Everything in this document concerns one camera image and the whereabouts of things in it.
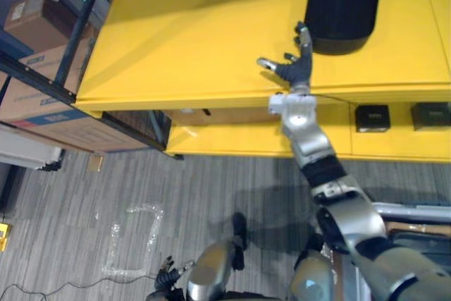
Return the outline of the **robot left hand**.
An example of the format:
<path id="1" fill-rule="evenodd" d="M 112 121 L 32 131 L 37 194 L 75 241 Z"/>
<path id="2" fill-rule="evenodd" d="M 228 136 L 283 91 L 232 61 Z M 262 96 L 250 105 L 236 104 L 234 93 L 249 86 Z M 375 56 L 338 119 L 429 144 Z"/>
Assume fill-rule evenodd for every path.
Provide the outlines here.
<path id="1" fill-rule="evenodd" d="M 195 261 L 189 260 L 179 267 L 176 267 L 174 263 L 172 256 L 165 258 L 154 281 L 156 290 L 170 290 L 180 277 L 194 266 Z"/>

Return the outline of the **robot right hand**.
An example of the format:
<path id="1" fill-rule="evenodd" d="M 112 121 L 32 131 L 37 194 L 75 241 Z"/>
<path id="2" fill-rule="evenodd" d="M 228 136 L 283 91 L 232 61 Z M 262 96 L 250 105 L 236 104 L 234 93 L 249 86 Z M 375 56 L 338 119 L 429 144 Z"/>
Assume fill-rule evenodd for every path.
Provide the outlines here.
<path id="1" fill-rule="evenodd" d="M 296 86 L 310 87 L 310 78 L 313 69 L 313 42 L 307 25 L 298 22 L 295 26 L 294 43 L 299 48 L 300 55 L 284 53 L 288 63 L 278 63 L 260 57 L 257 64 L 262 68 L 275 73 L 280 79 L 289 83 L 291 88 Z"/>

